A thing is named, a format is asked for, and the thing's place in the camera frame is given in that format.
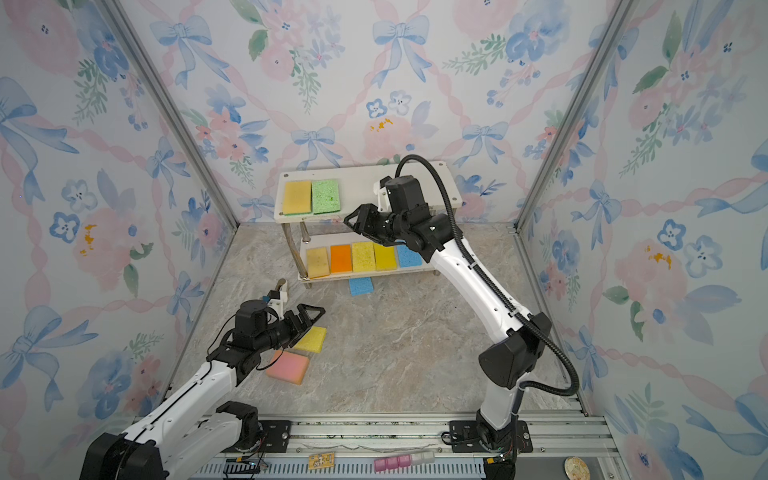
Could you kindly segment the pink sponge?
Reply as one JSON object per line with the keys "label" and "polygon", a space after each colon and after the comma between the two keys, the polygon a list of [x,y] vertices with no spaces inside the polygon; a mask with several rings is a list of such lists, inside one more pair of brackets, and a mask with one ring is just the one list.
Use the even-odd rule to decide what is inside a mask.
{"label": "pink sponge", "polygon": [[266,369],[272,379],[301,385],[310,365],[310,358],[292,352],[277,352]]}

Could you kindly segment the yellow cellulose sponge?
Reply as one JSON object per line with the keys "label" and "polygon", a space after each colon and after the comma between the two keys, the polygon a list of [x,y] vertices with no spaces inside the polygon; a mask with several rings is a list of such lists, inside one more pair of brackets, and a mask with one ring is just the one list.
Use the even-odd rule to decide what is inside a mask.
{"label": "yellow cellulose sponge", "polygon": [[373,242],[351,244],[352,267],[354,273],[373,272],[376,270],[375,248]]}

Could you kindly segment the green sponge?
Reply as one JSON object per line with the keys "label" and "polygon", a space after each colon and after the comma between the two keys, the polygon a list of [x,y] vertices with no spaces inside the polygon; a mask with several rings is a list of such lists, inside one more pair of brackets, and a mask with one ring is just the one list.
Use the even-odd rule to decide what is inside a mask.
{"label": "green sponge", "polygon": [[340,190],[336,179],[312,182],[312,213],[324,215],[341,210]]}

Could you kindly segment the bright yellow sponge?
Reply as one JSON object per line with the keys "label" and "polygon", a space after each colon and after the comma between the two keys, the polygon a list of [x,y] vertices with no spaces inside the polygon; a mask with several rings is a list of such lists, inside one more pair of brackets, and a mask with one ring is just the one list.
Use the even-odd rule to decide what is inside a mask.
{"label": "bright yellow sponge", "polygon": [[398,268],[396,248],[374,245],[375,266],[377,271],[393,271]]}

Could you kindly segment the orange sponge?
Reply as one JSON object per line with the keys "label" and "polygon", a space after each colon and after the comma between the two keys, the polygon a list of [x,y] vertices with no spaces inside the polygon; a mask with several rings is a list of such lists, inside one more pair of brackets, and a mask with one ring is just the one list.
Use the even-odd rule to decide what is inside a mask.
{"label": "orange sponge", "polygon": [[346,274],[353,271],[352,249],[347,245],[333,245],[330,247],[332,274]]}

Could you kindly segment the blue sponge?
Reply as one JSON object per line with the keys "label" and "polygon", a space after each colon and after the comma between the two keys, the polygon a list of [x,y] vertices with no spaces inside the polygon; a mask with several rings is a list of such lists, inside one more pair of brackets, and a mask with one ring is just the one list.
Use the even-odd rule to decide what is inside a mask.
{"label": "blue sponge", "polygon": [[395,249],[400,268],[415,268],[423,265],[421,256],[406,245],[397,245]]}
{"label": "blue sponge", "polygon": [[373,281],[370,277],[350,279],[349,290],[352,296],[361,296],[373,293]]}

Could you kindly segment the pale yellow orange-backed sponge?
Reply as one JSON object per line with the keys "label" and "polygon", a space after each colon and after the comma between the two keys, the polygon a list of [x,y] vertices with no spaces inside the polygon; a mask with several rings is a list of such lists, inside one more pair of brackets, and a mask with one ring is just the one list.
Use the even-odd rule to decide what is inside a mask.
{"label": "pale yellow orange-backed sponge", "polygon": [[306,251],[307,273],[310,279],[330,275],[330,263],[326,247],[312,248]]}

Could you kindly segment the yellow green-backed sponge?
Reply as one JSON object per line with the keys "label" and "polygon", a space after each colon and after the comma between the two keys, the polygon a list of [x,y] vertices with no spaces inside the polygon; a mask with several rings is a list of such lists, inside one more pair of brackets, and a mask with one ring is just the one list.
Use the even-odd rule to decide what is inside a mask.
{"label": "yellow green-backed sponge", "polygon": [[312,212],[312,182],[287,182],[283,192],[282,214],[295,216],[308,215]]}

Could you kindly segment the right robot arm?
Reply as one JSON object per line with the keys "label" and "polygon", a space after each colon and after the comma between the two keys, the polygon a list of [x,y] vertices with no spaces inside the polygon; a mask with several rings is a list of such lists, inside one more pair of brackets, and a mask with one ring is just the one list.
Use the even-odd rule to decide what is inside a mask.
{"label": "right robot arm", "polygon": [[470,305],[490,337],[491,346],[478,362],[488,379],[477,412],[477,436],[491,452],[510,451],[528,374],[542,355],[544,343],[523,320],[545,329],[550,323],[509,295],[484,269],[450,214],[433,214],[420,182],[411,175],[385,177],[377,194],[382,206],[362,204],[345,225],[382,246],[405,246],[445,276]]}

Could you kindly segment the small circuit board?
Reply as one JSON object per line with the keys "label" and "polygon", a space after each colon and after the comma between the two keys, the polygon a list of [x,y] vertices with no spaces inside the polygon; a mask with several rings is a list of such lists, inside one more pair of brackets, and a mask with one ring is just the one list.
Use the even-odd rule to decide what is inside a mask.
{"label": "small circuit board", "polygon": [[335,454],[319,453],[308,457],[308,469],[310,471],[329,469],[335,466]]}

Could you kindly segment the pink block strip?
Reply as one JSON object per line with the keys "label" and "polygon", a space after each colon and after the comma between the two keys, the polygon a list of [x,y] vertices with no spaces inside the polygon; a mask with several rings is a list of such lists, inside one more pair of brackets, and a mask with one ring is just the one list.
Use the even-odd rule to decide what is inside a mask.
{"label": "pink block strip", "polygon": [[378,458],[373,462],[373,468],[375,473],[380,473],[390,470],[405,469],[419,465],[432,464],[434,462],[434,453],[423,451]]}

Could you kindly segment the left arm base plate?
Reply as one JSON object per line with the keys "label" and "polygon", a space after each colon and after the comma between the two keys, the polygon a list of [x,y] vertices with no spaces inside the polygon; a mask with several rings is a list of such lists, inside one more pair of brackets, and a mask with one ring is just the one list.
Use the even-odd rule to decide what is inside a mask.
{"label": "left arm base plate", "polygon": [[292,426],[289,420],[244,421],[237,442],[224,453],[286,453]]}

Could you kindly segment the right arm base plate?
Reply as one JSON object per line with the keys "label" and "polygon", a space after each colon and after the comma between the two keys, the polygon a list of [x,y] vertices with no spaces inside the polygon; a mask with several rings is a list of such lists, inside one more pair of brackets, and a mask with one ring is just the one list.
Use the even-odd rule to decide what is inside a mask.
{"label": "right arm base plate", "polygon": [[513,420],[501,430],[493,429],[485,421],[454,420],[440,438],[453,453],[502,455],[531,453],[534,449],[528,425],[522,420]]}

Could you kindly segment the left corner metal post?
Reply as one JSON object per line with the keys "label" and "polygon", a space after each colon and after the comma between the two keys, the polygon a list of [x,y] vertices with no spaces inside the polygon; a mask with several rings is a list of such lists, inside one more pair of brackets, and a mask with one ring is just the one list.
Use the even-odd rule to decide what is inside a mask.
{"label": "left corner metal post", "polygon": [[232,208],[216,182],[213,171],[200,154],[193,135],[184,122],[181,111],[174,102],[168,88],[164,85],[159,70],[156,68],[147,49],[131,24],[121,2],[100,0],[96,1],[95,4],[104,16],[107,24],[115,32],[121,46],[125,48],[129,59],[135,63],[137,70],[142,76],[142,80],[147,84],[155,105],[161,112],[163,120],[168,125],[174,138],[179,142],[188,162],[200,177],[200,181],[210,195],[214,205],[223,214],[226,224],[230,228],[237,229],[239,221],[235,218]]}

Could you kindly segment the right corner metal post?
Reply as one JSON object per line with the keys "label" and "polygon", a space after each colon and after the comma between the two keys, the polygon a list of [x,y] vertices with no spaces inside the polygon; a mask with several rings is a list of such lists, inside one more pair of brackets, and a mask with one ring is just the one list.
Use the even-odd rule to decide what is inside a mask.
{"label": "right corner metal post", "polygon": [[552,147],[543,160],[543,163],[534,178],[532,188],[525,198],[523,207],[515,222],[515,232],[517,234],[523,232],[528,224],[532,222],[536,203],[543,194],[550,175],[556,169],[560,156],[564,152],[566,143],[571,134],[577,130],[582,115],[586,111],[587,105],[594,94],[596,83],[607,69],[607,64],[615,53],[620,37],[626,29],[626,25],[634,7],[635,1],[632,0],[620,0],[616,2],[615,10],[608,18],[602,36],[599,38],[597,48],[595,49],[590,62],[587,64],[583,79],[574,91],[574,96],[568,105],[568,108],[565,110],[563,123],[553,140]]}

